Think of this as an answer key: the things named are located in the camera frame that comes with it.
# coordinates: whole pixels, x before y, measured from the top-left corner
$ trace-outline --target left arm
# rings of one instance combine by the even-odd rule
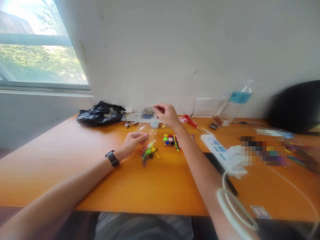
[[[120,149],[113,153],[114,156],[119,162],[130,157],[147,136],[141,132],[129,133]],[[71,210],[112,169],[109,159],[104,158],[54,186],[11,218],[0,229],[0,238],[33,239],[41,229]]]

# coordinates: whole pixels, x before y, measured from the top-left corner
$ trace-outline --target plastic water bottle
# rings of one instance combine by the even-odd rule
[[[253,82],[254,80],[247,80],[247,83],[241,91],[234,91],[231,94],[227,106],[222,110],[219,116],[223,121],[223,126],[229,126],[238,114],[240,108],[242,108],[249,100],[252,95]]]

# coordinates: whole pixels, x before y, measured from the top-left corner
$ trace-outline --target person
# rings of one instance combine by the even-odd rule
[[[183,153],[218,238],[240,239],[217,200],[216,192],[222,187],[221,175],[180,123],[171,104],[159,103],[153,106],[153,110],[165,126],[172,128],[179,135]],[[130,157],[136,146],[147,138],[147,134],[130,132],[122,146],[113,152],[114,157],[119,162]],[[0,229],[0,239],[35,239],[42,229],[70,211],[113,168],[111,161],[106,157],[83,172],[54,186],[5,223]],[[166,217],[155,218],[152,215],[122,216],[119,213],[116,216],[100,215],[95,239],[185,240],[190,238],[190,231],[178,229],[168,218],[164,218]],[[188,219],[185,219],[184,226],[191,228],[188,224]]]

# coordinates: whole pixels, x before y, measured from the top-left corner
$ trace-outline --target watch strap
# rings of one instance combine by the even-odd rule
[[[108,157],[113,167],[117,167],[119,165],[118,159],[113,154],[114,150],[108,152],[104,157]]]

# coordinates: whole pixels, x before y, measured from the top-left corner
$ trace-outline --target tree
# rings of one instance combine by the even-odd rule
[[[54,2],[42,1],[41,30],[68,35]],[[19,81],[87,83],[73,47],[0,44],[0,60]]]
[[[45,4],[42,14],[35,13],[37,18],[42,22],[44,28],[41,31],[45,32],[47,30],[52,30],[55,35],[67,36],[67,30],[64,27],[60,14],[56,5],[51,1],[47,3],[46,0],[42,0]]]

